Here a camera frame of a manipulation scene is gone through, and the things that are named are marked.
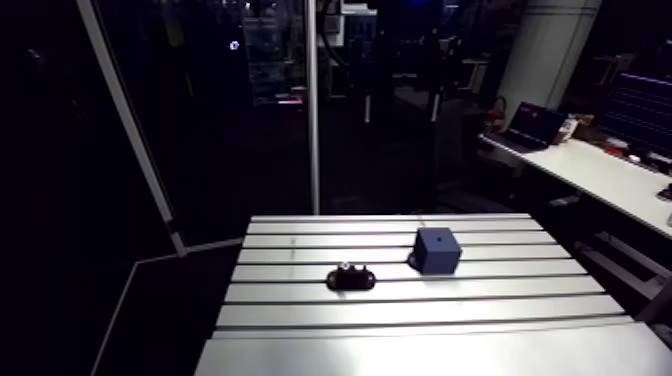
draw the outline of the dark background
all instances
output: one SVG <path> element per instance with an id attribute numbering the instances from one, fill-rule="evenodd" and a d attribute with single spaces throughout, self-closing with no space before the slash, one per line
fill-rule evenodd
<path id="1" fill-rule="evenodd" d="M 88 374 L 132 263 L 174 251 L 75 1 L 1 14 L 5 374 Z"/>

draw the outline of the cable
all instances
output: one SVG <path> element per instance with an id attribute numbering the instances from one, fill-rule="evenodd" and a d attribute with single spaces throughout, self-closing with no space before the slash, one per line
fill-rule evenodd
<path id="1" fill-rule="evenodd" d="M 350 65 L 345 62 L 345 60 L 341 59 L 340 56 L 334 51 L 334 49 L 331 47 L 331 44 L 329 44 L 329 39 L 327 38 L 327 33 L 325 32 L 325 20 L 327 18 L 327 10 L 329 9 L 329 5 L 331 5 L 331 2 L 333 0 L 324 0 L 322 2 L 322 9 L 320 10 L 319 13 L 319 25 L 320 25 L 320 36 L 322 37 L 322 44 L 324 44 L 324 48 L 327 50 L 327 53 L 329 54 L 329 57 L 331 57 L 341 68 L 343 69 L 350 69 Z"/>

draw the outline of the white pillar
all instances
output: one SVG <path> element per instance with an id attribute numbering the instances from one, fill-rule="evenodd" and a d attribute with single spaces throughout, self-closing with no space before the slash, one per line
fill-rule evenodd
<path id="1" fill-rule="evenodd" d="M 525 101 L 555 109 L 602 0 L 529 0 L 499 87 L 506 124 Z"/>

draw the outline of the laptop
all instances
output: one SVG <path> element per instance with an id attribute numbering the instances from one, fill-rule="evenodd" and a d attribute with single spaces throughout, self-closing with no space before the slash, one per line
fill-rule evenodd
<path id="1" fill-rule="evenodd" d="M 531 103 L 522 102 L 509 127 L 486 138 L 520 153 L 546 149 L 560 130 L 566 115 Z"/>

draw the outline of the blue cube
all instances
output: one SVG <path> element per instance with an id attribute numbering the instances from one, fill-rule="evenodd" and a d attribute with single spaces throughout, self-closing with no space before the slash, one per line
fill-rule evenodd
<path id="1" fill-rule="evenodd" d="M 453 274 L 462 256 L 449 228 L 419 228 L 409 264 L 422 274 Z"/>

